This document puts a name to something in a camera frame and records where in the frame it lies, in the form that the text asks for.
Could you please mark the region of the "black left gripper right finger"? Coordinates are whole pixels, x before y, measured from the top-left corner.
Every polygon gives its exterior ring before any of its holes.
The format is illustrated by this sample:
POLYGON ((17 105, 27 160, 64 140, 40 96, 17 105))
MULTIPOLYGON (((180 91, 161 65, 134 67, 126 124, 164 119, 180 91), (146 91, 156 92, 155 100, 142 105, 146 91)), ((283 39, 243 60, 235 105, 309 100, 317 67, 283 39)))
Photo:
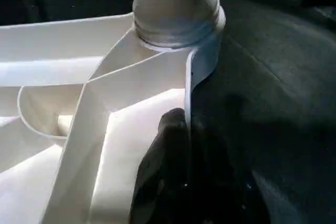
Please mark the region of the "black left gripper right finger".
POLYGON ((269 211, 244 159, 211 119, 191 121, 195 210, 203 223, 269 223, 269 211))

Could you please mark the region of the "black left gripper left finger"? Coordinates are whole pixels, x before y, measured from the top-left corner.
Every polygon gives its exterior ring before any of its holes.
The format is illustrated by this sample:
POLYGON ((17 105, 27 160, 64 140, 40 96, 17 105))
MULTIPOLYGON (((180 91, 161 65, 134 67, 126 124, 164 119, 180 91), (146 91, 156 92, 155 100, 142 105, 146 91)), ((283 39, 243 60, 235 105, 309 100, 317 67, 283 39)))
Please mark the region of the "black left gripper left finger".
POLYGON ((129 223, 187 223, 190 206, 191 147, 185 112, 162 115, 157 135, 138 167, 129 223))

